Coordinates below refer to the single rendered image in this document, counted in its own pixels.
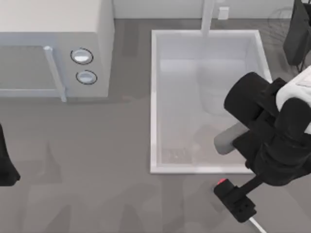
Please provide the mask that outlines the black tool with red tip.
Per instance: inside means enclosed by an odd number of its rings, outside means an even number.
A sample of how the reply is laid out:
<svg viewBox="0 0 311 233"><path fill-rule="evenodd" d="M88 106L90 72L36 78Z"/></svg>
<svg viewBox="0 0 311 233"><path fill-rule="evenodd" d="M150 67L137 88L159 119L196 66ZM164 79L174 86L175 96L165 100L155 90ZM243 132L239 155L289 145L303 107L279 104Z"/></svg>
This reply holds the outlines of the black tool with red tip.
<svg viewBox="0 0 311 233"><path fill-rule="evenodd" d="M246 196L239 196L239 188L229 179L221 179L213 192L239 223L249 222L258 233L268 233L255 219L256 205Z"/></svg>

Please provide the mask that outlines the black stand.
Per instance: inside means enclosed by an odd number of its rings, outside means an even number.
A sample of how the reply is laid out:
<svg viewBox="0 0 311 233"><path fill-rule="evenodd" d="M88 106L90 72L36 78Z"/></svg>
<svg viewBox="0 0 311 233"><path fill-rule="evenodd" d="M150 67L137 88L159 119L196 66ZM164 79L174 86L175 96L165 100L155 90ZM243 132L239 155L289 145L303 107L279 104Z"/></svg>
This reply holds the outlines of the black stand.
<svg viewBox="0 0 311 233"><path fill-rule="evenodd" d="M300 73L311 51L311 0L294 0L289 30L283 43L287 63Z"/></svg>

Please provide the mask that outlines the white sink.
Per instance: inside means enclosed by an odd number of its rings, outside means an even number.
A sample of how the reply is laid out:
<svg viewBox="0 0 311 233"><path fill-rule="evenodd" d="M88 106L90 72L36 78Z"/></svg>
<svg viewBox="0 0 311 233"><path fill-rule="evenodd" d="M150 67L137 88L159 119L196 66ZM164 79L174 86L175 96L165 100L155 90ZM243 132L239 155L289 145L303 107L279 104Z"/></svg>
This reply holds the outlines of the white sink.
<svg viewBox="0 0 311 233"><path fill-rule="evenodd" d="M153 30L151 42L150 172L249 174L214 138L236 124L223 104L240 77L272 81L259 31Z"/></svg>

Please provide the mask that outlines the tall white tap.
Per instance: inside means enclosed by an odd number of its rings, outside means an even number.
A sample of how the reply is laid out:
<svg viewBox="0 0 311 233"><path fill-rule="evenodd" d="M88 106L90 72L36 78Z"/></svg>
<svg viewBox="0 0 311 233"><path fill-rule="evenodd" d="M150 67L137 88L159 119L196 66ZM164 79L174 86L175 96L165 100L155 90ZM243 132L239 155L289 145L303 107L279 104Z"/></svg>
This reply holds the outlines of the tall white tap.
<svg viewBox="0 0 311 233"><path fill-rule="evenodd" d="M208 37L215 0L204 0L202 10L201 33L203 37Z"/></svg>

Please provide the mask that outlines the pale microwave oven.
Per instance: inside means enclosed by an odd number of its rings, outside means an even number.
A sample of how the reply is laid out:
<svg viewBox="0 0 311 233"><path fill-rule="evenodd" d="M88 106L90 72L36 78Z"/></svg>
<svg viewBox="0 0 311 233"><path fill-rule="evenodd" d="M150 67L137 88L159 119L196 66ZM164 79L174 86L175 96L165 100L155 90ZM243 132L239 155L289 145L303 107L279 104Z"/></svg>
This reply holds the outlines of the pale microwave oven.
<svg viewBox="0 0 311 233"><path fill-rule="evenodd" d="M108 96L114 45L112 0L0 0L0 32L48 32L58 40L59 67L69 98ZM70 52L85 48L90 64L72 61ZM90 70L98 80L84 85L76 73Z"/></svg>

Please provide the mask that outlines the small round microwave knob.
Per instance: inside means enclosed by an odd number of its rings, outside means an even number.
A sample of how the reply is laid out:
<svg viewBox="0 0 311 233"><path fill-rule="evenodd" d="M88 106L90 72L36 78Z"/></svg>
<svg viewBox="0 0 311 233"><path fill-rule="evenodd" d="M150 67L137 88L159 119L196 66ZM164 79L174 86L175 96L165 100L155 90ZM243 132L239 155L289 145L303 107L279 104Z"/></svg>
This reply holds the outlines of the small round microwave knob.
<svg viewBox="0 0 311 233"><path fill-rule="evenodd" d="M90 70L83 70L76 73L76 80L84 85L92 85L97 82L98 77Z"/></svg>

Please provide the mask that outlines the large round microwave knob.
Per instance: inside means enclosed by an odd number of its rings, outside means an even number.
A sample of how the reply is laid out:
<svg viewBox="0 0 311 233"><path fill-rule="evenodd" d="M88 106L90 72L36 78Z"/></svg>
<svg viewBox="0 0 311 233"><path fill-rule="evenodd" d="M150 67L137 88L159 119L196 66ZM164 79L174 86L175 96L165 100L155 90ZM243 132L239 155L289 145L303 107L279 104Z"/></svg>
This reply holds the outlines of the large round microwave knob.
<svg viewBox="0 0 311 233"><path fill-rule="evenodd" d="M78 48L70 52L70 57L73 62L80 65L87 65L93 61L93 54L90 50L85 48Z"/></svg>

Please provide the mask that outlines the microwave oven door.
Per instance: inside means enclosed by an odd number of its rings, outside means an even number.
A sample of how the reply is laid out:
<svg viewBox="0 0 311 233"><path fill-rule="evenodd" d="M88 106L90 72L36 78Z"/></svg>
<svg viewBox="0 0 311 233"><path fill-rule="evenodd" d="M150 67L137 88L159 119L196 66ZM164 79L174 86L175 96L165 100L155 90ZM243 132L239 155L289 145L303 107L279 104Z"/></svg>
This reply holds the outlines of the microwave oven door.
<svg viewBox="0 0 311 233"><path fill-rule="evenodd" d="M0 32L0 98L60 98L43 47L57 54L58 40L48 32Z"/></svg>

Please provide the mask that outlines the white wall socket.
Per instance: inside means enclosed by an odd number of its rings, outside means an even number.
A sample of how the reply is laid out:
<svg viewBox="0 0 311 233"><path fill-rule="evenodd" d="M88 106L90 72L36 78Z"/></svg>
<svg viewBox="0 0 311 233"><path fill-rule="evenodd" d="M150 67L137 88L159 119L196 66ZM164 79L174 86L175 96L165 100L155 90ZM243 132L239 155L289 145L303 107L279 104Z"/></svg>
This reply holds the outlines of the white wall socket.
<svg viewBox="0 0 311 233"><path fill-rule="evenodd" d="M228 6L219 7L218 20L227 20L227 19L229 19L229 7Z"/></svg>

